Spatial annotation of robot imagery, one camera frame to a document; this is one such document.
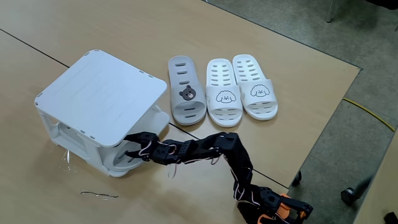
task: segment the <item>black robotic arm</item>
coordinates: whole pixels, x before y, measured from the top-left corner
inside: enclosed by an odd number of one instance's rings
[[[312,206],[305,202],[283,197],[268,187],[251,184],[253,165],[236,133],[218,133],[196,141],[166,140],[160,142],[156,134],[143,132],[127,135],[124,140],[141,145],[140,151],[126,151],[124,155],[141,158],[144,161],[153,160],[162,165],[189,164],[224,155],[235,180],[233,197],[238,201],[238,209],[249,224],[299,224],[306,220],[313,210]],[[282,203],[296,210],[297,217],[281,219],[277,211]]]

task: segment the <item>chair wheel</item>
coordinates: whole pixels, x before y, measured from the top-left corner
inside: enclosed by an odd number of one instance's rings
[[[294,177],[292,185],[297,186],[298,184],[300,184],[300,180],[301,180],[301,171],[299,171],[296,177]]]
[[[344,191],[340,193],[341,199],[347,204],[347,205],[352,205],[355,201],[356,198],[353,195],[354,189],[351,187],[348,187]]]

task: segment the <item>gray slipper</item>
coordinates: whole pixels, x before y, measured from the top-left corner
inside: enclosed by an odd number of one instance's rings
[[[187,56],[171,58],[169,76],[175,120],[181,125],[199,122],[206,115],[206,98],[192,60]]]

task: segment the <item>bear face print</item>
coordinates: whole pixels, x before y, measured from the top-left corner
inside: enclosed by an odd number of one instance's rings
[[[184,98],[184,100],[190,101],[194,99],[194,97],[197,95],[196,91],[191,88],[190,85],[187,85],[186,89],[180,92],[180,96]]]
[[[230,103],[232,101],[236,101],[236,97],[231,91],[223,90],[217,95],[216,101],[221,103]]]
[[[250,91],[250,95],[263,97],[269,94],[269,89],[265,85],[255,85]]]

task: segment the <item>chair leg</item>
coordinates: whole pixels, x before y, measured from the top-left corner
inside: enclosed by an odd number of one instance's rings
[[[326,22],[331,22],[331,17],[333,15],[333,11],[335,10],[335,5],[336,5],[337,0],[331,0],[330,1],[330,8],[329,8],[329,15],[326,19]]]
[[[341,199],[347,204],[352,205],[356,200],[360,199],[372,181],[373,176],[361,181],[355,189],[348,187],[340,193]]]

